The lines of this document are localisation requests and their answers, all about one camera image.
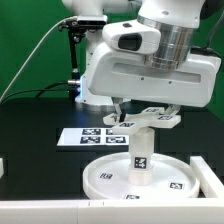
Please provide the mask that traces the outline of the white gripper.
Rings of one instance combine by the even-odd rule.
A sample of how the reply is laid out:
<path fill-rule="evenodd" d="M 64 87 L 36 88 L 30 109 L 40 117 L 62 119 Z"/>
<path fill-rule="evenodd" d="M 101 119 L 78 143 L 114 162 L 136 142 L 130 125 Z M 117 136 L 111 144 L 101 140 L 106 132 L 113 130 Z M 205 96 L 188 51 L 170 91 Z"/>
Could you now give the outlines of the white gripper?
<path fill-rule="evenodd" d="M 113 97 L 119 122 L 126 116 L 120 107 L 122 98 L 171 104 L 167 115 L 176 115 L 179 105 L 204 107 L 209 103 L 220 58 L 189 54 L 173 71 L 145 66 L 143 59 L 139 54 L 113 50 L 106 43 L 101 43 L 91 58 L 88 89 L 94 95 Z"/>

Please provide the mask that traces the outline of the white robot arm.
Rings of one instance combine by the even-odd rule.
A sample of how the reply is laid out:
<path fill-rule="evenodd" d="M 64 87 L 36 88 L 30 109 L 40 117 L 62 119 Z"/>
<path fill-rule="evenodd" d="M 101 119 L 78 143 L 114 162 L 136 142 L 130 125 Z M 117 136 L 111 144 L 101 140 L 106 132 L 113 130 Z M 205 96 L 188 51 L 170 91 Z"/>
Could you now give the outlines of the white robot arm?
<path fill-rule="evenodd" d="M 87 33 L 76 101 L 89 107 L 141 100 L 203 107 L 221 58 L 191 46 L 206 0 L 62 0 Z"/>

